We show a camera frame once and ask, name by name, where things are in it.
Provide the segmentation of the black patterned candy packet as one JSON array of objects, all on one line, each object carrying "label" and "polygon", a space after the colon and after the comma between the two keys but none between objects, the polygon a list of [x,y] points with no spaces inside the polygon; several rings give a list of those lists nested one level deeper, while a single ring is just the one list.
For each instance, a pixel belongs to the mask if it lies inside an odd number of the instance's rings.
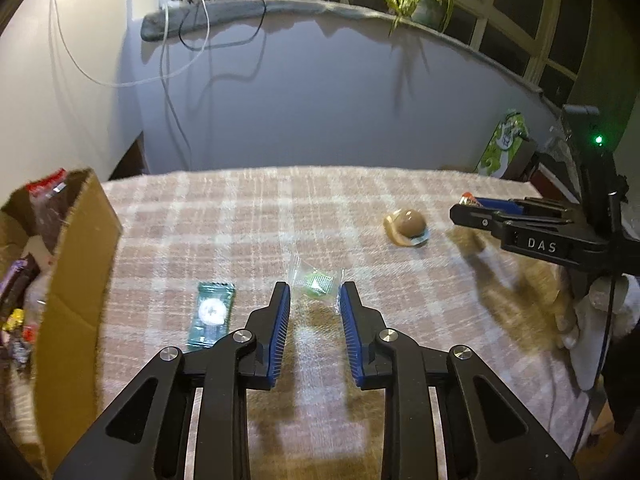
[{"label": "black patterned candy packet", "polygon": [[18,370],[29,367],[34,346],[22,338],[12,338],[9,342],[9,355]]}]

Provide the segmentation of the large Snickers bar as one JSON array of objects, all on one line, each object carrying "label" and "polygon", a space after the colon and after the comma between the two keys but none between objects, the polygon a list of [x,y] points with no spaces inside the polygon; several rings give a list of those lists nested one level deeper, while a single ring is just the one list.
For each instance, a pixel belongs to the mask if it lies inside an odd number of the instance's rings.
[{"label": "large Snickers bar", "polygon": [[11,313],[24,304],[27,287],[40,273],[40,267],[32,254],[14,261],[1,281],[1,322],[4,323]]}]

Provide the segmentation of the clear bag of red snacks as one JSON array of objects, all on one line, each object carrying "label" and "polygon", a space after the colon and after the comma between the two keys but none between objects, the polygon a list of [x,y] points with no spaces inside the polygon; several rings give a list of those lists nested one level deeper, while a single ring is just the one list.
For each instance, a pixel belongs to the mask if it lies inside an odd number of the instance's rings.
[{"label": "clear bag of red snacks", "polygon": [[51,255],[58,244],[58,236],[68,211],[67,175],[68,172],[60,168],[26,186],[37,232]]}]

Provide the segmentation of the yellow candy packet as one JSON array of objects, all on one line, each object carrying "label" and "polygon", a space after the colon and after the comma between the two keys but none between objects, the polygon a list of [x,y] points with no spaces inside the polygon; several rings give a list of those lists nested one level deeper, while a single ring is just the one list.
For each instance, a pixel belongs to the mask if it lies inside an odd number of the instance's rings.
[{"label": "yellow candy packet", "polygon": [[20,330],[24,324],[24,310],[16,308],[12,311],[6,322],[2,325],[2,330],[7,333],[13,333],[16,330]]}]

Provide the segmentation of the orange blue jelly cup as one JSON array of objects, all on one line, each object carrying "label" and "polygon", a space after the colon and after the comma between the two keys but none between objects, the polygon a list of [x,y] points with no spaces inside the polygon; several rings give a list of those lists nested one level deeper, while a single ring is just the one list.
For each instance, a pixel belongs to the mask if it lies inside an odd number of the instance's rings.
[{"label": "orange blue jelly cup", "polygon": [[460,197],[459,203],[461,205],[469,205],[474,207],[480,207],[482,204],[476,199],[476,197],[469,192],[465,192]]}]

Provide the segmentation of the green white snack bag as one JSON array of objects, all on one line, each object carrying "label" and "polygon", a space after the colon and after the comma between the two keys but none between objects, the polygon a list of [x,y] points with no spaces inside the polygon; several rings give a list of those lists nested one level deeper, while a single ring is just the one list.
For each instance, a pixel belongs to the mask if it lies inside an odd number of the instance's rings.
[{"label": "green white snack bag", "polygon": [[476,172],[481,176],[501,178],[525,141],[529,140],[524,116],[517,110],[508,110],[495,126]]}]

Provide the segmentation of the teal round candy packet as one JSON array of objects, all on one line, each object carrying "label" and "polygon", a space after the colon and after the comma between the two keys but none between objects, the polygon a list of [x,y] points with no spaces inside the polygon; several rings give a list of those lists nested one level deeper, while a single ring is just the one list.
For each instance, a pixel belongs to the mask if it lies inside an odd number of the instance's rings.
[{"label": "teal round candy packet", "polygon": [[235,287],[231,283],[201,282],[189,328],[186,348],[198,351],[213,347],[228,334]]}]

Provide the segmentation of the brown jelly cup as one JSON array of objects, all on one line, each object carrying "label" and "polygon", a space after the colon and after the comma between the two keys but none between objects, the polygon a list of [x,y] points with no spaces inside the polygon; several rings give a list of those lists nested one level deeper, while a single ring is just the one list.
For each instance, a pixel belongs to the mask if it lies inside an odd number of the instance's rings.
[{"label": "brown jelly cup", "polygon": [[399,247],[421,247],[430,239],[430,230],[420,211],[410,208],[397,209],[383,220],[390,241]]}]

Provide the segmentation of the clear green candy packet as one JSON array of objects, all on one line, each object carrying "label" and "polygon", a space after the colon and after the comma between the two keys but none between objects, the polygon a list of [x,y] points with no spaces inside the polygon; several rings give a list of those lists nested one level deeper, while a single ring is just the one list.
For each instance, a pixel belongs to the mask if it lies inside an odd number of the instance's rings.
[{"label": "clear green candy packet", "polygon": [[345,272],[341,268],[323,269],[300,258],[290,259],[288,284],[292,295],[309,301],[319,301],[336,308],[340,303],[340,288]]}]

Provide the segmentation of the cardboard box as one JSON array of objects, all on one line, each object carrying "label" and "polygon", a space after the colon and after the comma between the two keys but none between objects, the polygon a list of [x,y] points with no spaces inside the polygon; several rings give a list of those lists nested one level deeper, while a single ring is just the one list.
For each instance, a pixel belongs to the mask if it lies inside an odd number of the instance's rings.
[{"label": "cardboard box", "polygon": [[24,375],[1,364],[1,421],[49,479],[98,414],[96,346],[122,226],[91,169],[67,178],[70,211],[55,248],[43,319]]}]

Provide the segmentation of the pale cracker packet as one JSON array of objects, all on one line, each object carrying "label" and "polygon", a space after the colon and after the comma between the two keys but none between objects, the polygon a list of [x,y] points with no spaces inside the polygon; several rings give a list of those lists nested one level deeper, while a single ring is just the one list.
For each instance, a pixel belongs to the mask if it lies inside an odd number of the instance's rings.
[{"label": "pale cracker packet", "polygon": [[46,308],[52,271],[41,272],[30,284],[24,297],[24,322],[26,326],[38,327]]}]

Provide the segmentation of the grey windowsill cushion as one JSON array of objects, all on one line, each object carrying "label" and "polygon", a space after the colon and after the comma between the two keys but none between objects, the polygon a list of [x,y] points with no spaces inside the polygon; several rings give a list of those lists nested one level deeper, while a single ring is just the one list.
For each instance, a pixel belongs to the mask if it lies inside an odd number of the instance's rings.
[{"label": "grey windowsill cushion", "polygon": [[[375,10],[362,6],[349,6],[348,4],[323,1],[323,0],[213,0],[204,4],[187,4],[180,8],[169,10],[169,37],[177,37],[182,32],[199,32],[206,26],[222,26],[239,21],[247,21],[252,18],[262,18],[267,15],[291,15],[298,18],[337,18],[346,21],[349,25],[357,22],[384,23],[386,29],[390,29],[393,18]],[[400,30],[411,30],[416,34],[435,39],[447,46],[451,46],[471,58],[476,58],[481,63],[491,66],[494,70],[504,73],[517,84],[529,92],[535,93],[541,98],[544,96],[541,88],[536,84],[526,81],[521,76],[514,74],[498,64],[486,55],[474,51],[471,47],[462,44],[457,39],[451,38],[442,32],[429,29],[410,22],[401,22]]]}]

